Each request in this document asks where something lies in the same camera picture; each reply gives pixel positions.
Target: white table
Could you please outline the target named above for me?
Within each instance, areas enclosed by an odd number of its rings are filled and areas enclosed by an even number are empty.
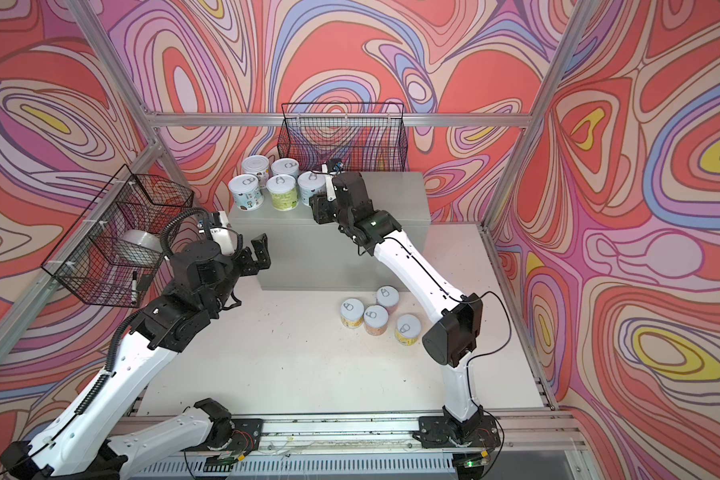
[[[490,289],[502,296],[475,225],[432,225],[424,256],[465,294]],[[418,316],[424,331],[431,325],[411,293],[401,293],[378,337],[344,327],[338,316],[345,298],[367,306],[373,292],[262,291],[255,277],[245,277],[235,293],[242,306],[213,320],[152,381],[138,415],[175,415],[207,397],[238,415],[442,408],[440,365],[421,341],[394,339],[403,313]],[[483,301],[477,353],[495,350],[508,335],[501,305],[490,295]],[[474,360],[470,374],[487,410],[543,406],[516,332],[499,353]]]

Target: black metal mesh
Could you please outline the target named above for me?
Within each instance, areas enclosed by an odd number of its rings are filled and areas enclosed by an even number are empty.
[[[403,171],[408,135],[400,103],[289,103],[277,149],[302,171],[341,158],[350,171]]]
[[[72,254],[54,272],[47,263],[43,268],[84,303],[138,306],[163,255],[122,237],[128,230],[159,236],[174,216],[192,206],[193,196],[192,190],[168,179],[132,174]]]

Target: gray platform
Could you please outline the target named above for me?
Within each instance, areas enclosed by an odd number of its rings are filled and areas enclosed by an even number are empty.
[[[424,178],[419,172],[364,172],[365,187],[374,208],[386,210],[403,226],[419,250],[430,224]],[[230,212],[232,228],[246,238],[266,233],[272,266],[259,272],[264,290],[376,290],[392,285],[406,290],[398,278],[357,246],[336,224],[317,225],[308,206],[281,212],[265,193],[254,211]]]

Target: small can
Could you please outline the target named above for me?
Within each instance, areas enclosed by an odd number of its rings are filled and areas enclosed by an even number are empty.
[[[281,158],[272,162],[272,174],[290,175],[295,180],[298,178],[298,162],[292,158]]]
[[[398,326],[394,329],[394,338],[403,345],[413,345],[422,332],[422,323],[418,318],[406,313],[398,318]]]
[[[255,175],[238,175],[230,180],[228,187],[240,210],[255,210],[264,204],[259,179]]]
[[[298,176],[298,198],[309,206],[309,199],[315,194],[326,192],[326,176],[315,172],[304,172]]]
[[[389,314],[381,305],[371,305],[365,309],[362,319],[365,324],[365,331],[371,335],[379,336],[387,331]]]
[[[259,179],[259,188],[266,188],[269,180],[269,158],[264,155],[251,155],[242,159],[240,167],[243,172]]]
[[[376,303],[387,309],[388,314],[393,314],[400,303],[400,293],[393,286],[383,286],[376,290]]]
[[[290,175],[275,175],[266,182],[275,210],[288,211],[298,205],[296,179]]]
[[[362,323],[362,314],[365,306],[356,298],[347,298],[342,303],[342,323],[344,326],[356,329]]]

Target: white can lid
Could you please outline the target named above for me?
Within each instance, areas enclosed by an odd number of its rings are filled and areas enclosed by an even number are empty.
[[[376,290],[376,303],[381,306],[393,307],[400,301],[400,293],[393,286],[383,286]]]
[[[266,181],[270,194],[285,194],[296,188],[296,178],[290,175],[275,175]]]
[[[326,176],[315,172],[304,172],[298,176],[298,186],[308,190],[316,190],[326,184]]]
[[[347,298],[342,303],[342,316],[347,320],[357,320],[362,316],[364,309],[365,306],[360,300]]]
[[[247,194],[259,187],[259,179],[255,175],[238,175],[230,180],[230,192],[233,194]]]
[[[363,319],[368,324],[368,326],[372,326],[373,328],[377,329],[387,324],[387,320],[389,320],[389,314],[383,306],[371,305],[370,307],[365,309]]]
[[[272,162],[274,174],[293,175],[298,171],[298,162],[292,158],[281,158]]]
[[[398,331],[407,339],[414,339],[422,332],[422,323],[418,318],[406,313],[398,318]]]
[[[244,158],[240,166],[246,172],[263,172],[269,167],[269,158],[264,155],[251,155]]]

